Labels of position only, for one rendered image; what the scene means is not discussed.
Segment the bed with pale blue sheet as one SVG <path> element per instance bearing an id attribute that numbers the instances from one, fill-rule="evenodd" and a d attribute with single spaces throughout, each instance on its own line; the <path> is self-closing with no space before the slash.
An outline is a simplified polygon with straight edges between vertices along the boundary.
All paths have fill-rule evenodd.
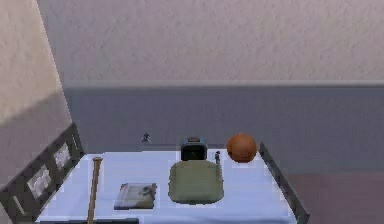
<path id="1" fill-rule="evenodd" d="M 42 156 L 0 189 L 0 205 L 12 224 L 86 224 L 92 154 L 70 127 Z M 224 198 L 211 205 L 184 205 L 168 197 L 171 166 L 180 153 L 171 151 L 105 152 L 101 155 L 96 196 L 96 224 L 307 224 L 309 214 L 263 148 L 250 164 L 236 164 L 224 150 Z M 116 210 L 124 183 L 154 182 L 152 209 Z"/>

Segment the wooden baseball bat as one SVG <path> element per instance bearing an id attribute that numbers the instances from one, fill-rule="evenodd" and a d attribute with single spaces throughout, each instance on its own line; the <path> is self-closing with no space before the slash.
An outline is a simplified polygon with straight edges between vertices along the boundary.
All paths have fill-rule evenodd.
<path id="1" fill-rule="evenodd" d="M 91 193 L 90 193 L 90 200 L 89 200 L 87 224 L 93 224 L 93 220 L 94 220 L 98 178 L 99 178 L 99 172 L 100 172 L 100 166 L 101 166 L 102 160 L 103 160 L 102 157 L 93 158 L 94 168 L 93 168 L 93 175 L 92 175 L 92 185 L 91 185 Z"/>

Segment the grey book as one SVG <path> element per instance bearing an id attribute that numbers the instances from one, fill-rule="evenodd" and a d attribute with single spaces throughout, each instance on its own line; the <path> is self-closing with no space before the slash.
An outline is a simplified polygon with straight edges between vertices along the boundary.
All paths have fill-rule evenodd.
<path id="1" fill-rule="evenodd" d="M 156 189 L 155 183 L 125 183 L 121 186 L 114 209 L 153 209 Z"/>

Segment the black alarm clock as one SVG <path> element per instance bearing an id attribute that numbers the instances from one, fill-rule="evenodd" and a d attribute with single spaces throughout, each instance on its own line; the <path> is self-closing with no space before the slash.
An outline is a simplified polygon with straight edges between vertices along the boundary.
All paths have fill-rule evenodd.
<path id="1" fill-rule="evenodd" d="M 207 150 L 207 145 L 202 137 L 187 137 L 180 147 L 181 160 L 206 160 Z"/>

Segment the orange basketball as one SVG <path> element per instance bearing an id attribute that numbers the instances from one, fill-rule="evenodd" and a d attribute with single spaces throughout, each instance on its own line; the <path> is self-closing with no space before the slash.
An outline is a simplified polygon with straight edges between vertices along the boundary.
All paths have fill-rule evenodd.
<path id="1" fill-rule="evenodd" d="M 252 136 L 246 133 L 237 133 L 229 138 L 227 153 L 237 163 L 248 163 L 257 154 L 257 143 Z"/>

